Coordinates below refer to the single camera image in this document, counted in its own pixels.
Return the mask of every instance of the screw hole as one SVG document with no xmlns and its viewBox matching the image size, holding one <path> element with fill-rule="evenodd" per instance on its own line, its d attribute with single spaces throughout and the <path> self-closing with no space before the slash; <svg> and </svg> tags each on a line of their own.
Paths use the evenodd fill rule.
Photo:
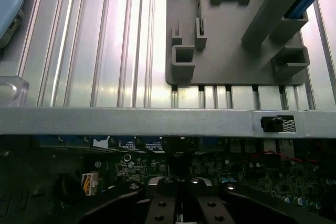
<svg viewBox="0 0 336 224">
<path fill-rule="evenodd" d="M 216 203 L 210 201 L 210 202 L 208 202 L 208 206 L 209 206 L 209 207 L 215 207 L 215 206 L 216 206 Z"/>
<path fill-rule="evenodd" d="M 223 221 L 223 220 L 224 220 L 224 217 L 223 217 L 223 216 L 220 216 L 220 215 L 216 215 L 216 216 L 215 216 L 215 220 Z"/>
<path fill-rule="evenodd" d="M 161 220 L 163 220 L 163 216 L 157 215 L 157 216 L 155 216 L 155 220 L 156 221 L 161 221 Z"/>
</svg>

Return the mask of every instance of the capacitor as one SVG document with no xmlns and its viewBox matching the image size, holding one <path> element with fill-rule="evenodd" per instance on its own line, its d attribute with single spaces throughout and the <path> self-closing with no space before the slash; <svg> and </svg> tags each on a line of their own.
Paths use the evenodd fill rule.
<svg viewBox="0 0 336 224">
<path fill-rule="evenodd" d="M 295 197 L 294 202 L 299 206 L 303 206 L 303 199 L 301 197 Z"/>
<path fill-rule="evenodd" d="M 220 182 L 220 183 L 229 182 L 229 179 L 228 179 L 228 178 L 220 178 L 220 179 L 219 179 L 219 182 Z"/>
<path fill-rule="evenodd" d="M 327 178 L 326 181 L 328 185 L 334 185 L 334 180 L 331 178 Z"/>
<path fill-rule="evenodd" d="M 310 206 L 313 208 L 316 208 L 317 210 L 320 210 L 322 208 L 321 204 L 319 202 L 312 201 L 310 203 Z"/>
<path fill-rule="evenodd" d="M 96 162 L 94 163 L 94 166 L 95 166 L 96 168 L 100 168 L 100 167 L 101 167 L 101 162 L 100 162 L 100 161 L 96 161 Z"/>
<path fill-rule="evenodd" d="M 129 162 L 128 163 L 128 168 L 133 169 L 134 168 L 134 162 Z"/>
<path fill-rule="evenodd" d="M 283 196 L 283 197 L 281 198 L 281 200 L 283 200 L 283 201 L 286 202 L 286 203 L 290 203 L 290 199 L 289 199 L 288 197 L 286 197 L 286 196 Z"/>
</svg>

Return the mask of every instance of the gray plastic tray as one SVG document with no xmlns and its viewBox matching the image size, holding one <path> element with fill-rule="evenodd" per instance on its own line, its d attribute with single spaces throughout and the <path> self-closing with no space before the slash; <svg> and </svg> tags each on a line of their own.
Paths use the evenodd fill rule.
<svg viewBox="0 0 336 224">
<path fill-rule="evenodd" d="M 303 84 L 307 75 L 304 70 L 289 79 L 277 79 L 272 71 L 270 60 L 284 47 L 283 42 L 276 41 L 279 42 L 277 44 L 267 38 L 257 50 L 247 50 L 241 46 L 241 37 L 263 1 L 250 0 L 248 5 L 242 5 L 238 0 L 223 0 L 220 5 L 213 5 L 210 0 L 201 0 L 207 42 L 203 51 L 194 50 L 192 60 L 186 62 L 187 65 L 195 65 L 192 79 L 188 80 L 174 78 L 179 66 L 172 66 L 172 31 L 174 37 L 180 27 L 176 34 L 182 35 L 182 46 L 195 45 L 197 0 L 167 0 L 166 81 L 169 84 L 191 85 Z M 286 46 L 302 47 L 299 34 Z"/>
</svg>

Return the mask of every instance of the black plastic part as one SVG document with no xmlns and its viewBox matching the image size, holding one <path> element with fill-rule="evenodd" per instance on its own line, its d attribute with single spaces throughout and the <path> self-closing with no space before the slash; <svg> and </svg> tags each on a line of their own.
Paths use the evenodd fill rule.
<svg viewBox="0 0 336 224">
<path fill-rule="evenodd" d="M 191 80 L 194 74 L 193 63 L 195 46 L 173 46 L 172 76 L 177 80 Z"/>
<path fill-rule="evenodd" d="M 177 185 L 176 178 L 162 178 L 157 183 L 145 224 L 176 222 Z"/>
<path fill-rule="evenodd" d="M 97 194 L 80 204 L 64 209 L 62 212 L 48 216 L 37 223 L 95 223 L 99 219 L 99 212 L 106 211 L 118 222 L 120 214 L 124 215 L 124 207 L 132 206 L 145 196 L 143 185 L 137 182 L 126 182 L 115 186 L 103 194 Z"/>
<path fill-rule="evenodd" d="M 271 32 L 269 38 L 275 43 L 286 43 L 289 41 L 306 23 L 308 16 L 305 12 L 301 19 L 282 18 L 277 27 Z"/>
<path fill-rule="evenodd" d="M 55 182 L 55 196 L 69 206 L 82 202 L 86 195 L 79 181 L 70 174 L 61 174 Z"/>
<path fill-rule="evenodd" d="M 195 23 L 195 48 L 197 51 L 203 51 L 206 45 L 206 41 L 208 40 L 206 36 L 206 19 L 203 18 L 203 34 L 201 35 L 201 22 L 199 21 L 199 18 L 196 18 Z"/>
<path fill-rule="evenodd" d="M 264 132 L 283 132 L 283 119 L 280 116 L 264 116 L 260 120 Z"/>
<path fill-rule="evenodd" d="M 108 143 L 108 149 L 115 149 L 115 150 L 121 151 L 121 152 L 133 152 L 133 150 L 126 149 L 126 148 L 123 148 L 123 147 L 119 147 L 120 141 L 113 136 L 111 136 L 108 139 L 107 143 Z"/>
<path fill-rule="evenodd" d="M 306 47 L 283 47 L 272 59 L 272 70 L 276 80 L 286 80 L 310 65 Z"/>
<path fill-rule="evenodd" d="M 211 186 L 206 186 L 202 179 L 192 178 L 186 182 L 186 188 L 190 194 L 190 200 L 186 201 L 196 203 L 195 212 L 202 213 L 201 218 L 205 224 L 217 224 L 219 222 L 227 224 L 235 223 L 218 197 L 217 191 Z"/>
<path fill-rule="evenodd" d="M 154 153 L 153 151 L 146 148 L 146 143 L 142 141 L 141 138 L 139 137 L 135 138 L 134 144 L 135 144 L 135 148 L 140 151 L 147 152 L 147 153 Z"/>
<path fill-rule="evenodd" d="M 272 216 L 273 223 L 295 224 L 331 224 L 325 219 L 304 208 L 290 205 L 279 198 L 272 197 L 262 191 L 254 190 L 239 183 L 223 183 L 219 188 L 219 196 L 233 207 L 249 209 L 249 219 L 252 214 L 262 219 L 263 216 Z"/>
<path fill-rule="evenodd" d="M 260 47 L 295 1 L 265 0 L 241 39 L 244 47 Z"/>
<path fill-rule="evenodd" d="M 198 137 L 164 137 L 162 138 L 162 149 L 170 155 L 177 153 L 195 153 L 199 146 Z"/>
<path fill-rule="evenodd" d="M 177 27 L 172 27 L 172 45 L 182 45 L 182 26 L 179 19 Z"/>
</svg>

